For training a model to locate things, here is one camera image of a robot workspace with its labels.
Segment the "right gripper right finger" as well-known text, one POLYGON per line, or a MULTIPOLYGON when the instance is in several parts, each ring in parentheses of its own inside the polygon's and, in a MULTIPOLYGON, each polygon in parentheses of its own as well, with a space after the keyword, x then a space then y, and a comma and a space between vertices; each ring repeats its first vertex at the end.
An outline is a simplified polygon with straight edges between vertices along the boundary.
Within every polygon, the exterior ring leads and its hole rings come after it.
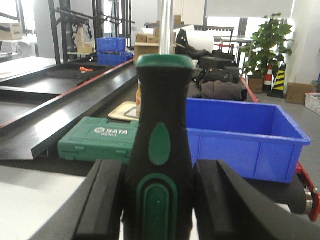
POLYGON ((318 240, 319 226, 284 210, 223 160, 194 166, 197 231, 201 240, 318 240))

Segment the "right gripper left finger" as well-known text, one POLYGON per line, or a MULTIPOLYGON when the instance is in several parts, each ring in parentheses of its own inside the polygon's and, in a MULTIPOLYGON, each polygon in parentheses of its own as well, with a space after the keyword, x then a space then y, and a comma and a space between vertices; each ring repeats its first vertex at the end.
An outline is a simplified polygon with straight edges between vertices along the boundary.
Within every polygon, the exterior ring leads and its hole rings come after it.
POLYGON ((117 240, 124 172, 120 160, 97 160, 80 187, 31 239, 117 240))

